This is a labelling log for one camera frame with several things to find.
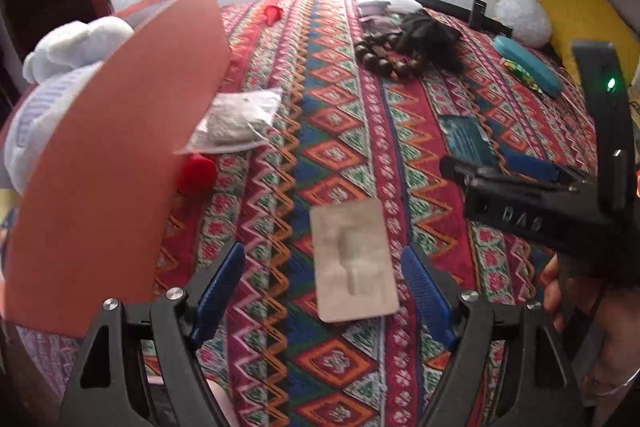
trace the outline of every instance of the white fluffy ball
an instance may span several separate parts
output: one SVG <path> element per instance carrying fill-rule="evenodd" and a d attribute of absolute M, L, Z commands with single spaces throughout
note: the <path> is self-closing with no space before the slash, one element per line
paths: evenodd
<path fill-rule="evenodd" d="M 532 48 L 541 48 L 551 38 L 551 21 L 536 0 L 498 0 L 496 18 L 513 28 L 513 38 Z"/>

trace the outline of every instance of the bed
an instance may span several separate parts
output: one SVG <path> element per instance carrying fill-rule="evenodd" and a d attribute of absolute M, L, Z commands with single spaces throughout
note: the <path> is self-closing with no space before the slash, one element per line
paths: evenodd
<path fill-rule="evenodd" d="M 283 17 L 265 26 L 262 12 L 274 3 Z M 580 115 L 582 95 L 566 72 L 534 52 L 558 72 L 579 111 L 535 96 L 503 70 L 491 35 L 430 13 L 462 32 L 465 71 L 428 68 L 400 83 L 354 59 L 353 42 L 363 33 L 354 0 L 265 0 L 222 10 L 232 62 L 221 90 L 282 87 L 277 131 L 269 145 L 217 156 L 218 179 L 206 201 L 176 195 L 154 291 L 184 284 L 229 239 L 244 244 L 244 275 L 215 338 L 198 352 L 242 427 L 417 424 L 448 353 L 422 327 L 402 281 L 398 255 L 410 241 L 490 301 L 541 298 L 535 276 L 550 252 L 467 222 L 462 194 L 440 176 L 438 159 L 455 146 L 448 130 L 456 120 L 477 127 L 502 169 L 503 153 L 515 151 L 594 171 L 594 129 Z M 383 202 L 400 309 L 325 324 L 316 309 L 309 208 L 372 197 Z M 9 372 L 31 361 L 38 375 L 31 380 L 46 385 L 24 400 L 51 425 L 81 339 L 5 330 L 10 348 L 28 355 L 14 358 Z M 492 346 L 475 424 L 496 384 L 501 348 Z M 149 374 L 159 374 L 152 343 L 143 349 Z"/>

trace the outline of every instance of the clear plastic bag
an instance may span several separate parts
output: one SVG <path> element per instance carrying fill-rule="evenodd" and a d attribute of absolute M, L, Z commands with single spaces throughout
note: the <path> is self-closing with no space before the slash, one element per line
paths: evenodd
<path fill-rule="evenodd" d="M 217 94 L 187 145 L 177 153 L 221 154 L 267 143 L 281 98 L 279 87 Z"/>

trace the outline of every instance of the small red item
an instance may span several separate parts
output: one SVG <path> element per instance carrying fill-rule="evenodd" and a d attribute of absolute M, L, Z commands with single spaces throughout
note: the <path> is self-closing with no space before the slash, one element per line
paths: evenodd
<path fill-rule="evenodd" d="M 215 181 L 216 164 L 202 154 L 192 154 L 180 169 L 178 190 L 185 196 L 194 196 L 211 188 Z"/>
<path fill-rule="evenodd" d="M 275 4 L 265 6 L 263 13 L 265 17 L 267 17 L 267 26 L 273 26 L 276 22 L 282 19 L 282 8 Z"/>

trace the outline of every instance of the white plush toy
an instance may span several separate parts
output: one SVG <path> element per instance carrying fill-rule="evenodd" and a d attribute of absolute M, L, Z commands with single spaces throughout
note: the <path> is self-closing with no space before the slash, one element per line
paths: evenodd
<path fill-rule="evenodd" d="M 541 48 L 551 38 L 551 21 L 536 0 L 497 0 L 495 16 L 513 28 L 513 38 L 532 48 Z"/>
<path fill-rule="evenodd" d="M 4 143 L 4 165 L 20 194 L 75 97 L 131 35 L 131 26 L 117 17 L 75 21 L 49 32 L 27 56 L 22 74 L 39 85 L 16 112 Z"/>

